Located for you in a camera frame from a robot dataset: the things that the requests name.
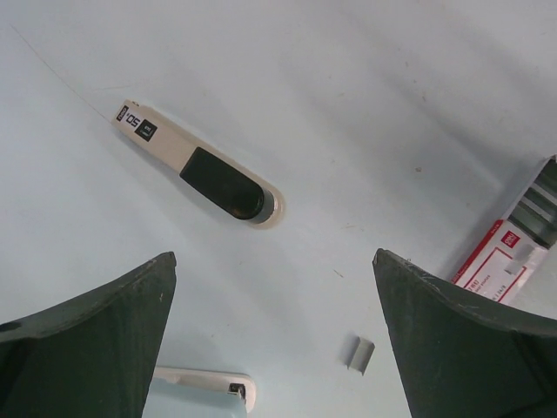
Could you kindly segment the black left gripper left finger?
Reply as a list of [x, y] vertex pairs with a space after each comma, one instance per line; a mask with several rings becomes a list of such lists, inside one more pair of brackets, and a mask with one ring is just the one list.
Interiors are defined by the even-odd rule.
[[3, 417], [140, 417], [177, 284], [174, 253], [1, 326]]

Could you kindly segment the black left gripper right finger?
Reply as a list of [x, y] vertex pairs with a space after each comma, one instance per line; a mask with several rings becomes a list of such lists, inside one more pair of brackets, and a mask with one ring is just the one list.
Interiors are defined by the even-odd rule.
[[556, 322], [379, 249], [372, 262], [414, 417], [554, 417]]

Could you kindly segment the grey staple strip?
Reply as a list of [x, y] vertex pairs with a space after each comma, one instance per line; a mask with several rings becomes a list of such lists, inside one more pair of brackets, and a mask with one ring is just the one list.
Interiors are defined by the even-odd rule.
[[340, 363], [348, 370], [366, 373], [376, 345], [373, 341], [356, 334], [345, 338], [339, 354]]

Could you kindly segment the red white staple box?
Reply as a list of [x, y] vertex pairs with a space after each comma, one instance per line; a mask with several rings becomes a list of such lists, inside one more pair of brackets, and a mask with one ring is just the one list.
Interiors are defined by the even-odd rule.
[[508, 305], [556, 244], [556, 157], [540, 164], [451, 282]]

